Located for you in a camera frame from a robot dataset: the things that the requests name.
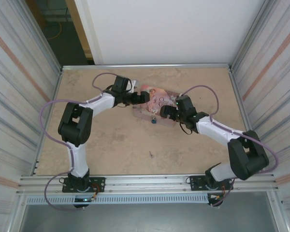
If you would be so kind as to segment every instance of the aluminum frame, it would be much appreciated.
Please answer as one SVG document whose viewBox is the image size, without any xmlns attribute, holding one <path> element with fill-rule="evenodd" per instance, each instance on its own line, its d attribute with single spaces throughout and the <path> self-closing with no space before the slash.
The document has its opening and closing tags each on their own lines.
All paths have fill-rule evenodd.
<svg viewBox="0 0 290 232">
<path fill-rule="evenodd" d="M 229 77 L 237 99 L 240 112 L 247 130 L 251 128 L 249 119 L 245 113 L 240 94 L 228 64 L 146 64 L 146 65 L 95 65 L 95 66 L 64 66 L 63 70 L 88 70 L 88 69 L 125 69 L 125 68 L 228 68 Z M 204 174 L 171 174 L 171 175 L 107 175 L 105 192 L 101 195 L 131 195 L 131 194 L 191 194 L 190 186 L 185 180 L 190 175 Z M 27 176 L 22 177 L 15 197 L 15 211 L 12 214 L 9 232 L 18 231 L 24 216 L 28 197 L 41 196 L 44 187 L 51 176 Z M 67 196 L 75 193 L 62 193 L 62 184 L 59 178 L 54 179 L 49 185 L 48 197 Z M 279 232 L 290 232 L 288 217 L 284 209 L 279 205 L 278 187 L 272 173 L 256 174 L 246 181 L 237 179 L 233 192 L 259 192 L 265 191 L 271 203 L 272 212 Z M 200 191 L 200 193 L 213 193 L 213 191 Z"/>
<path fill-rule="evenodd" d="M 228 68 L 227 63 L 191 63 L 191 64 L 112 64 L 112 65 L 75 65 L 63 66 L 62 70 L 92 69 L 147 69 L 147 68 Z"/>
<path fill-rule="evenodd" d="M 62 80 L 62 73 L 59 75 L 59 79 L 57 81 L 56 88 L 55 88 L 55 93 L 53 95 L 52 100 L 55 100 L 57 98 L 61 80 Z M 54 110 L 54 104 L 52 104 L 50 106 L 50 110 L 49 110 L 49 113 L 48 113 L 48 116 L 47 116 L 47 120 L 46 120 L 46 124 L 45 124 L 45 129 L 46 130 L 48 129 L 48 126 L 49 126 L 49 123 L 50 123 L 50 117 L 53 114 L 53 110 Z M 30 175 L 34 175 L 35 174 L 34 171 L 38 167 L 38 161 L 39 161 L 39 159 L 41 157 L 41 154 L 42 154 L 45 138 L 46 138 L 45 134 L 42 133 L 41 137 L 40 137 L 40 140 L 39 140 L 39 147 L 38 147 L 38 150 L 37 150 L 37 157 L 36 157 L 36 160 L 34 162 L 34 165 L 31 168 Z"/>
<path fill-rule="evenodd" d="M 191 175 L 204 174 L 168 174 L 168 175 L 95 175 L 105 177 L 104 192 L 99 194 L 169 194 L 191 193 L 190 184 L 185 180 Z M 21 178 L 16 195 L 43 195 L 44 187 L 52 176 L 24 176 Z M 48 195 L 75 195 L 62 193 L 62 184 L 58 176 L 48 186 Z M 246 181 L 237 179 L 234 183 L 234 192 L 278 191 L 273 174 L 256 174 Z M 221 191 L 198 191 L 199 193 L 213 193 Z"/>
</svg>

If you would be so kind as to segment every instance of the enclosure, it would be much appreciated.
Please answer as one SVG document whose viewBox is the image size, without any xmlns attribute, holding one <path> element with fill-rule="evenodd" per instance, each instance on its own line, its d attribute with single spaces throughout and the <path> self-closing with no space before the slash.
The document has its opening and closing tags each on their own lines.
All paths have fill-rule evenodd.
<svg viewBox="0 0 290 232">
<path fill-rule="evenodd" d="M 290 0 L 76 0 L 75 10 L 95 65 L 61 67 L 25 2 L 0 1 L 0 231 L 112 231 L 122 223 L 123 231 L 290 231 Z M 39 111 L 51 100 L 97 96 L 91 82 L 103 72 L 178 93 L 210 86 L 220 103 L 214 119 L 254 130 L 279 166 L 236 179 L 220 208 L 211 208 L 210 191 L 192 191 L 186 180 L 228 161 L 227 148 L 114 107 L 93 118 L 87 142 L 90 175 L 106 178 L 104 192 L 84 212 L 58 213 L 44 187 L 69 169 L 69 157 L 45 137 Z M 96 81 L 102 89 L 112 83 L 110 75 Z M 215 111 L 208 89 L 189 96 L 198 111 Z M 65 105 L 42 118 L 59 140 Z M 76 194 L 62 193 L 60 177 L 47 196 L 73 208 Z"/>
</svg>

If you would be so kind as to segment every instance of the wooden table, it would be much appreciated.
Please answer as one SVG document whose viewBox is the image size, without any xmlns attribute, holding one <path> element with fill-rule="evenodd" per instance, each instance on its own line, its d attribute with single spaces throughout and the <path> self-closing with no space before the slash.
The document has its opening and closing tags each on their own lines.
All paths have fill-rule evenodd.
<svg viewBox="0 0 290 232">
<path fill-rule="evenodd" d="M 84 101 L 98 95 L 98 91 L 91 87 L 91 81 L 102 72 L 117 73 L 131 80 L 138 79 L 142 84 L 177 92 L 184 92 L 194 85 L 208 85 L 220 100 L 220 110 L 214 118 L 244 130 L 228 71 L 224 68 L 69 70 L 63 73 L 57 98 Z M 113 83 L 114 76 L 105 75 L 95 84 L 106 88 Z M 209 90 L 197 88 L 188 95 L 197 111 L 215 111 L 216 100 Z M 55 105 L 48 128 L 57 139 L 60 139 L 57 129 L 65 105 Z M 131 106 L 115 107 L 97 115 L 87 142 L 90 174 L 203 173 L 228 160 L 227 148 L 214 140 L 196 133 L 186 135 L 179 125 L 169 128 L 135 118 Z M 67 171 L 67 148 L 46 138 L 39 161 L 37 175 Z"/>
</svg>

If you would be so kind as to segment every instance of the white wall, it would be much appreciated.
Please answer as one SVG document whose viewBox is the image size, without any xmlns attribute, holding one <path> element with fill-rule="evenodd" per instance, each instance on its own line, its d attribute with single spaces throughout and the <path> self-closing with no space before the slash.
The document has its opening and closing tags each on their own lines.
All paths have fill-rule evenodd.
<svg viewBox="0 0 290 232">
<path fill-rule="evenodd" d="M 251 128 L 279 157 L 273 173 L 290 219 L 290 0 L 274 1 L 264 22 L 234 77 Z"/>
<path fill-rule="evenodd" d="M 24 1 L 0 0 L 0 232 L 9 228 L 20 177 L 31 174 L 42 136 L 39 111 L 61 73 L 36 28 Z"/>
<path fill-rule="evenodd" d="M 76 0 L 96 64 L 232 62 L 264 0 Z"/>
</svg>

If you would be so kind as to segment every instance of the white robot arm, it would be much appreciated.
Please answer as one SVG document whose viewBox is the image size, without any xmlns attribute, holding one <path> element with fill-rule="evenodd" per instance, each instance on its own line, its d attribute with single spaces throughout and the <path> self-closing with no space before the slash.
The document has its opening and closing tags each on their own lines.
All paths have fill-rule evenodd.
<svg viewBox="0 0 290 232">
<path fill-rule="evenodd" d="M 260 141 L 254 131 L 235 130 L 211 119 L 204 112 L 197 113 L 187 95 L 180 96 L 175 101 L 177 107 L 163 106 L 161 108 L 161 117 L 169 117 L 184 124 L 191 131 L 206 135 L 228 148 L 230 162 L 219 163 L 205 171 L 206 184 L 210 188 L 214 189 L 225 179 L 246 180 L 268 166 L 269 160 L 263 147 L 240 136 L 244 134 Z"/>
<path fill-rule="evenodd" d="M 86 141 L 90 136 L 93 117 L 119 103 L 129 105 L 149 101 L 149 93 L 142 91 L 138 95 L 137 92 L 134 92 L 136 85 L 137 81 L 116 76 L 115 83 L 104 90 L 102 96 L 87 100 L 87 104 L 67 103 L 58 127 L 58 133 L 62 140 L 71 147 L 71 151 L 68 148 L 68 154 L 70 170 L 72 171 L 68 174 L 68 182 L 72 189 L 82 192 L 89 187 Z"/>
</svg>

